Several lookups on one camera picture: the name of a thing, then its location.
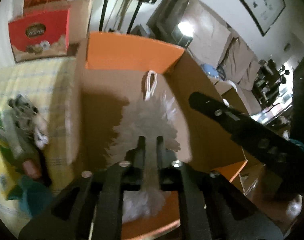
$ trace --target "white feather duster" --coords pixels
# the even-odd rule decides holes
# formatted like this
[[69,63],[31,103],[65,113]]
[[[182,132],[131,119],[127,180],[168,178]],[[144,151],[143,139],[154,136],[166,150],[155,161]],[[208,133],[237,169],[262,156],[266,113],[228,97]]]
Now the white feather duster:
[[[150,91],[151,74],[154,74],[155,79]],[[173,126],[176,112],[173,109],[174,98],[167,100],[165,93],[160,98],[154,97],[156,82],[156,73],[150,71],[146,85],[146,100],[130,102],[123,108],[121,123],[113,128],[119,136],[107,149],[108,164],[113,165],[124,160],[127,151],[137,147],[139,136],[144,136],[146,139],[143,185],[139,192],[124,192],[123,223],[142,216],[155,216],[165,203],[167,194],[160,189],[157,172],[156,138],[163,136],[164,146],[167,149],[173,151],[180,149],[180,144],[176,141],[177,131]]]

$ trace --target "white loop handle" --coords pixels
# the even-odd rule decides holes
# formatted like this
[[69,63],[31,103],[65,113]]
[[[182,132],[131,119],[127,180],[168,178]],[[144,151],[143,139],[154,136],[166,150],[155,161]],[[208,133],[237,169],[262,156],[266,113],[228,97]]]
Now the white loop handle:
[[[153,81],[153,84],[152,84],[152,86],[150,88],[150,82],[151,82],[151,76],[152,76],[152,74],[154,75],[154,81]],[[155,71],[150,70],[148,72],[147,80],[145,82],[145,88],[146,88],[145,97],[144,97],[145,101],[149,100],[150,97],[153,96],[154,91],[156,89],[156,84],[157,84],[157,74],[156,74]]]

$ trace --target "screw head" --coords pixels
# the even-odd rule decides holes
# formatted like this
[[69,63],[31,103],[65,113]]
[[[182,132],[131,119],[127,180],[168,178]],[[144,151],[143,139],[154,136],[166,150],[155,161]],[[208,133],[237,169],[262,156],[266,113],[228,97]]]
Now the screw head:
[[83,172],[81,173],[81,176],[82,176],[83,178],[90,178],[92,175],[93,175],[93,173],[90,172],[90,171],[83,171]]
[[221,114],[223,114],[222,110],[221,109],[218,109],[214,112],[214,115],[215,116],[220,116]]
[[264,139],[261,139],[258,143],[258,148],[260,149],[267,149],[269,147],[269,139],[267,138],[264,138]]
[[129,162],[129,161],[120,161],[119,165],[121,167],[129,167],[131,165],[131,162]]
[[211,178],[215,178],[215,177],[217,177],[217,176],[220,175],[220,172],[218,172],[218,171],[211,171],[209,174],[210,174]]
[[182,166],[182,162],[180,162],[179,160],[176,160],[176,161],[171,162],[171,165],[173,167],[181,167]]

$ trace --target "yellow checkered cloth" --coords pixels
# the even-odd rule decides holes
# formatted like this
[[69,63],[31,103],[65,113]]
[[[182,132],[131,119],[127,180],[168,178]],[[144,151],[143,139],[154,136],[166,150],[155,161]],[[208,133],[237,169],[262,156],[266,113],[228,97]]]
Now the yellow checkered cloth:
[[[74,178],[67,163],[69,156],[69,97],[76,67],[75,57],[49,58],[0,69],[0,111],[9,98],[26,95],[48,121],[49,145],[44,149],[47,168],[56,195]],[[17,200],[5,200],[0,190],[0,218],[18,237],[29,217],[21,212]]]

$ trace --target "cardboard box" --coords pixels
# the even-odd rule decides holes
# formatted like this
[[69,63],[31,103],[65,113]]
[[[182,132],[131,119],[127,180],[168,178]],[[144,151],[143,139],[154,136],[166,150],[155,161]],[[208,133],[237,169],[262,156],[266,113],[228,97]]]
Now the cardboard box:
[[69,44],[69,8],[33,11],[8,23],[16,62],[63,56]]
[[87,37],[93,0],[53,1],[34,7],[24,8],[24,14],[35,10],[55,11],[70,8],[69,44],[79,43]]
[[[105,148],[117,136],[112,128],[120,123],[122,107],[143,96],[143,77],[151,69],[158,73],[155,95],[166,91],[176,99],[177,158],[198,171],[217,169],[230,181],[239,178],[247,162],[242,148],[218,123],[189,107],[194,91],[222,101],[203,70],[181,47],[132,35],[93,32],[80,44],[71,102],[73,159],[81,158],[92,171],[105,167]],[[158,216],[124,224],[122,239],[155,235],[179,219],[172,192]]]
[[[239,97],[238,93],[234,89],[230,89],[222,95],[223,98],[228,100],[230,106],[237,109],[241,113],[248,114],[247,108]],[[245,195],[251,190],[252,186],[257,183],[258,177],[263,171],[264,164],[254,158],[250,153],[244,151],[247,164],[240,172],[241,187],[237,187]]]

